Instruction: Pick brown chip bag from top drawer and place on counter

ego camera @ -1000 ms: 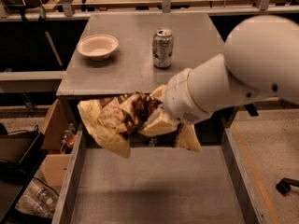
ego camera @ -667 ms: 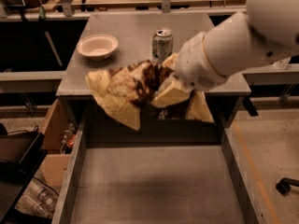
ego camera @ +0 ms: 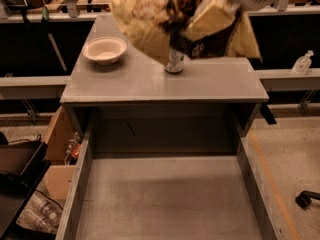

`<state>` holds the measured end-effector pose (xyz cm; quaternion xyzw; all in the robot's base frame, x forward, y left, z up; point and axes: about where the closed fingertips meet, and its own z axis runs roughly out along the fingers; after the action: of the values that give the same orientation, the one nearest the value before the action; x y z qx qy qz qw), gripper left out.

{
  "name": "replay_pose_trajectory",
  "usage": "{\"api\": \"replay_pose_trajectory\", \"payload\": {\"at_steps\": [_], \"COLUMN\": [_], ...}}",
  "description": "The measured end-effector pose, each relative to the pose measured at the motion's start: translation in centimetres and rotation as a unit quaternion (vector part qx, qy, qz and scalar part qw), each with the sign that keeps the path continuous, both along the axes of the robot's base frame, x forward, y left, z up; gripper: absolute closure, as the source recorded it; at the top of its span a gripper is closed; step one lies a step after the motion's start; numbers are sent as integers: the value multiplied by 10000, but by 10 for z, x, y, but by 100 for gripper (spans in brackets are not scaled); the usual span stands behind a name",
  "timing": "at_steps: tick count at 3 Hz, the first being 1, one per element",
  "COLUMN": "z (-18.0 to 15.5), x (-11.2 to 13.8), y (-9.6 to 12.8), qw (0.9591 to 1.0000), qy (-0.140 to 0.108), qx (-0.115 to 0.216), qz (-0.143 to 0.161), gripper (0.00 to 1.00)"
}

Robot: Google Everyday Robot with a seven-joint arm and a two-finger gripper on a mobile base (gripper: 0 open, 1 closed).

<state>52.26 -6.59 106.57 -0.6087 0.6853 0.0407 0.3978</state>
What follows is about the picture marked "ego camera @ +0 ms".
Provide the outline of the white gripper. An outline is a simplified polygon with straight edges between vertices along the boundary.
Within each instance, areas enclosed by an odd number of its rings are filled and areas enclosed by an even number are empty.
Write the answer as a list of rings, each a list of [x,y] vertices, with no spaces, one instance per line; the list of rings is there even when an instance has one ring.
[[[244,11],[260,10],[277,0],[204,0],[187,23],[182,35],[195,42],[229,27],[241,7]]]

